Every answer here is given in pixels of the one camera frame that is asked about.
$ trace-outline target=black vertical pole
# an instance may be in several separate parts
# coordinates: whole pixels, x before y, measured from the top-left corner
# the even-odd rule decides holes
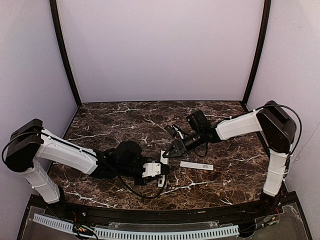
[[[264,46],[265,38],[266,38],[266,32],[267,32],[267,26],[268,26],[268,20],[269,20],[269,13],[271,8],[271,0],[264,0],[264,7],[263,7],[263,14],[262,14],[262,20],[261,20],[261,26],[260,26],[260,32],[259,32],[259,38],[255,49],[254,59],[251,67],[251,72],[249,76],[248,83],[246,85],[246,89],[244,92],[244,96],[242,99],[242,104],[244,106],[247,105],[250,93],[252,90],[252,87],[254,85],[254,81],[256,78],[260,57],[262,53],[262,49]]]
[[[56,40],[59,45],[60,49],[60,54],[64,66],[64,70],[66,73],[66,76],[68,78],[70,88],[73,94],[73,98],[75,100],[76,105],[78,108],[82,105],[79,92],[76,86],[76,82],[74,79],[74,76],[71,71],[70,63],[69,63],[69,58],[67,55],[67,50],[66,50],[66,45],[64,42],[64,37],[62,34],[61,30],[61,24],[60,24],[60,19],[59,19],[59,12],[58,12],[58,7],[57,7],[57,0],[49,0],[50,1],[50,7],[51,7],[51,14],[52,14],[52,20],[53,20],[53,25],[54,25],[54,30],[55,30],[55,35],[56,35]]]

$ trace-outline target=white cable tray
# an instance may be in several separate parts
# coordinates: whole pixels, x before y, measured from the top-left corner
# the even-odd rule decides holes
[[[52,229],[56,229],[68,234],[74,234],[72,231],[73,224],[70,222],[61,221],[59,219],[37,213],[34,214],[33,221]],[[239,235],[239,227],[238,225],[235,225],[207,230],[179,232],[138,232],[95,227],[94,233],[99,237],[100,240],[211,240],[237,236]]]

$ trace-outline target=wire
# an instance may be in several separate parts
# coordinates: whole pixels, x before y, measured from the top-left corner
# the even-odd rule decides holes
[[[97,156],[95,156],[94,154],[92,154],[91,152],[88,152],[88,151],[86,151],[86,150],[83,150],[82,148],[80,148],[80,147],[78,147],[78,146],[76,146],[76,145],[73,145],[73,144],[67,143],[67,142],[65,142],[65,141],[59,140],[59,139],[57,139],[57,138],[55,138],[55,137],[53,137],[53,136],[50,136],[49,134],[44,133],[44,132],[42,132],[42,131],[28,131],[28,132],[23,132],[23,133],[15,136],[13,139],[11,139],[11,140],[4,146],[4,148],[3,148],[3,150],[2,150],[2,153],[1,153],[1,159],[2,159],[2,161],[3,161],[3,163],[4,163],[5,165],[7,165],[7,164],[6,164],[6,161],[5,161],[5,151],[6,151],[6,149],[9,147],[9,145],[10,145],[11,143],[13,143],[16,139],[20,138],[21,136],[31,135],[31,134],[40,134],[40,135],[44,135],[44,136],[47,136],[47,137],[51,137],[51,139],[53,139],[53,140],[55,140],[55,141],[58,141],[58,142],[60,142],[60,143],[62,143],[62,144],[65,144],[65,145],[67,145],[67,146],[73,147],[73,148],[75,148],[75,149],[82,150],[82,152],[84,152],[84,153],[86,153],[86,154],[89,154],[89,155],[91,155],[91,156],[93,156],[93,157],[95,157],[95,158],[97,157]],[[120,174],[118,174],[118,172],[117,172],[111,165],[109,165],[109,164],[108,164],[107,162],[105,162],[104,160],[102,160],[102,162],[103,162],[103,164],[105,164],[108,168],[110,168],[110,169],[115,173],[115,175],[117,175],[117,177],[120,179],[120,181],[123,183],[123,185],[124,185],[130,192],[132,192],[133,194],[137,195],[137,196],[140,197],[140,198],[143,198],[143,199],[155,199],[155,198],[159,197],[160,194],[161,194],[161,193],[165,190],[165,188],[166,188],[167,180],[168,180],[167,174],[166,174],[165,177],[164,177],[164,184],[163,184],[162,188],[160,189],[160,191],[159,191],[156,195],[154,195],[154,196],[144,196],[144,195],[142,195],[142,194],[134,191],[134,190],[123,180],[123,178],[120,176]]]
[[[275,210],[276,210],[276,212],[278,213],[278,217],[279,217],[279,220],[280,220],[280,212],[279,212],[279,209],[276,208]]]
[[[205,153],[204,153],[204,155],[198,154],[197,151],[196,151],[196,149],[193,150],[194,153],[195,153],[198,157],[204,158],[204,157],[207,156],[207,154],[208,154],[208,144],[209,144],[208,142],[205,144]]]
[[[241,230],[240,233],[246,234],[246,233],[250,233],[250,232],[252,232],[252,231],[254,232],[255,230],[258,230],[258,229],[256,228],[256,229],[254,229],[254,230],[252,230],[252,231],[245,232],[246,230],[248,230],[248,229],[254,227],[255,225],[261,223],[262,221],[264,221],[264,220],[269,216],[270,213],[271,213],[271,210],[270,210],[262,219],[260,219],[259,221],[255,222],[254,224],[248,226],[247,228]]]
[[[142,195],[142,194],[136,192],[135,190],[133,190],[133,189],[125,182],[125,180],[120,176],[120,174],[119,174],[109,163],[107,163],[105,160],[102,160],[102,162],[103,162],[104,165],[106,165],[108,168],[110,168],[110,169],[114,172],[114,174],[119,178],[119,180],[122,182],[122,184],[123,184],[130,192],[132,192],[133,194],[137,195],[137,196],[140,197],[140,198],[149,199],[149,200],[155,199],[155,198],[159,197],[159,196],[163,193],[163,191],[165,190],[165,188],[166,188],[167,181],[168,181],[168,175],[167,175],[167,174],[164,175],[164,183],[163,183],[163,186],[161,187],[160,191],[159,191],[156,195],[154,195],[154,196],[145,196],[145,195]]]
[[[256,108],[256,109],[247,111],[247,112],[245,112],[245,113],[239,114],[239,115],[237,115],[237,116],[233,116],[233,117],[231,117],[230,119],[236,119],[236,118],[238,118],[238,117],[240,117],[240,116],[243,116],[243,115],[246,115],[246,114],[249,114],[249,113],[253,113],[254,111],[257,111],[257,110],[260,110],[260,109],[269,108],[269,107],[280,107],[280,108],[288,109],[288,110],[290,110],[291,112],[293,112],[293,113],[296,115],[296,117],[298,118],[299,125],[300,125],[300,131],[299,131],[299,135],[298,135],[298,138],[297,138],[297,140],[296,140],[296,143],[295,143],[295,145],[294,145],[294,148],[289,152],[289,157],[291,157],[292,154],[294,153],[294,151],[296,150],[296,148],[297,148],[297,146],[298,146],[298,143],[299,143],[299,141],[300,141],[301,135],[302,135],[302,121],[301,121],[301,118],[300,118],[300,116],[298,115],[298,113],[297,113],[295,110],[293,110],[291,107],[286,106],[286,105],[282,105],[282,104],[264,105],[264,106],[260,106],[260,107],[258,107],[258,108]]]
[[[74,226],[77,226],[77,227],[86,229],[86,230],[88,230],[89,232],[92,233],[92,235],[96,238],[96,240],[99,240],[97,234],[96,234],[96,233],[94,232],[94,230],[92,230],[91,228],[88,228],[88,227],[86,227],[86,226],[84,226],[84,225],[78,224],[78,223],[76,223],[75,221],[71,221],[71,220],[64,219],[64,218],[61,218],[61,217],[57,216],[57,215],[54,213],[54,211],[53,211],[48,205],[46,206],[46,208],[47,208],[57,219],[59,219],[60,221],[72,223]],[[71,213],[74,214],[75,220],[76,220],[76,219],[77,219],[76,213],[75,213],[74,211],[71,212]]]
[[[281,104],[271,104],[271,105],[264,105],[264,106],[261,106],[261,107],[258,107],[256,110],[260,110],[260,109],[264,109],[264,108],[269,108],[269,107],[281,107],[281,108],[285,108],[285,109],[288,109],[290,110],[291,112],[293,112],[296,117],[298,118],[298,121],[299,121],[299,125],[300,125],[300,131],[299,131],[299,135],[298,135],[298,138],[295,142],[295,145],[294,145],[294,148],[291,150],[291,152],[289,153],[289,157],[292,156],[292,154],[294,153],[294,151],[296,150],[297,146],[298,146],[298,143],[300,141],[300,138],[301,138],[301,135],[302,135],[302,121],[301,121],[301,118],[300,116],[298,115],[298,113],[293,110],[291,107],[288,107],[286,105],[281,105]]]
[[[276,217],[271,217],[267,222],[265,222],[265,223],[262,223],[261,224],[261,226],[259,226],[259,227],[257,227],[256,229],[253,229],[253,230],[251,230],[251,231],[241,231],[240,233],[242,233],[242,234],[249,234],[249,233],[254,233],[255,231],[258,231],[259,229],[262,229],[262,228],[264,228],[265,226],[271,226],[272,224],[270,224],[271,222],[273,222],[274,220],[276,220]]]

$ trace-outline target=white arm segment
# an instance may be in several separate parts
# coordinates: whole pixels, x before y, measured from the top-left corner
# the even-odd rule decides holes
[[[286,171],[286,161],[288,154],[278,153],[270,150],[270,162],[268,167],[268,174],[263,186],[263,192],[272,197],[276,196],[281,188],[284,174]]]
[[[257,119],[258,111],[230,120],[224,120],[216,126],[216,132],[221,140],[227,140],[243,134],[262,132],[261,125]],[[282,185],[286,170],[288,154],[278,153],[269,149],[270,161],[263,192],[272,197],[276,196]]]
[[[80,150],[56,141],[50,136],[48,137],[42,134],[41,138],[43,140],[43,144],[41,144],[39,150],[37,151],[35,155],[36,157],[49,159],[54,162],[70,166],[88,175],[90,175],[97,168],[97,158],[83,152],[87,151],[96,156],[96,153],[92,149],[79,147],[78,145],[65,141],[46,129],[42,130],[42,132],[54,137],[55,139],[59,139],[59,141],[65,142],[68,145],[73,145],[77,148],[80,148]]]
[[[31,185],[32,189],[43,197],[46,203],[53,204],[59,201],[60,192],[58,186],[52,182],[40,163],[33,159],[33,168],[28,168],[24,172],[19,172]]]
[[[227,140],[239,135],[262,132],[262,128],[254,111],[234,119],[224,120],[216,126],[216,132],[221,140]]]

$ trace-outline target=black metal frame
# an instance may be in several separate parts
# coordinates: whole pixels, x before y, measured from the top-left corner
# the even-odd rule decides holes
[[[53,20],[53,25],[55,30],[55,36],[59,45],[59,50],[60,50],[60,55],[63,62],[64,70],[68,78],[68,82],[70,84],[73,98],[75,100],[77,107],[79,108],[82,105],[82,102],[81,102],[77,85],[71,70],[71,66],[70,66],[70,62],[69,62],[69,58],[66,50],[66,45],[64,41],[64,36],[62,34],[57,0],[49,0],[49,1],[50,1],[51,15],[52,15],[52,20]]]
[[[309,240],[312,240],[310,229],[304,215],[303,209],[299,202],[295,191],[283,193],[280,199],[281,205],[296,203],[301,215],[303,225]],[[103,225],[108,226],[109,223],[134,223],[134,224],[185,224],[185,223],[201,223],[219,221],[220,225],[251,225],[256,218],[262,215],[256,214],[239,214],[239,212],[254,206],[257,201],[246,202],[229,206],[211,207],[192,210],[125,210],[113,209],[105,207],[86,206],[75,203],[67,205],[75,211],[77,222],[86,224],[87,226]],[[17,240],[21,240],[23,230],[27,222],[30,207],[35,206],[46,210],[46,214],[52,215],[52,212],[47,209],[46,202],[41,196],[31,195],[30,200],[25,209],[21,226],[19,229]]]
[[[244,96],[242,99],[242,104],[244,106],[246,106],[248,103],[250,93],[251,93],[251,90],[252,90],[252,87],[254,85],[254,81],[256,78],[256,74],[257,74],[257,70],[258,70],[258,66],[259,66],[259,62],[260,62],[260,57],[261,57],[262,49],[264,47],[264,42],[265,42],[265,38],[266,38],[270,8],[271,8],[271,0],[264,0],[264,7],[263,7],[263,14],[262,14],[259,38],[258,38],[258,42],[256,44],[254,59],[253,59],[248,83],[246,85]]]

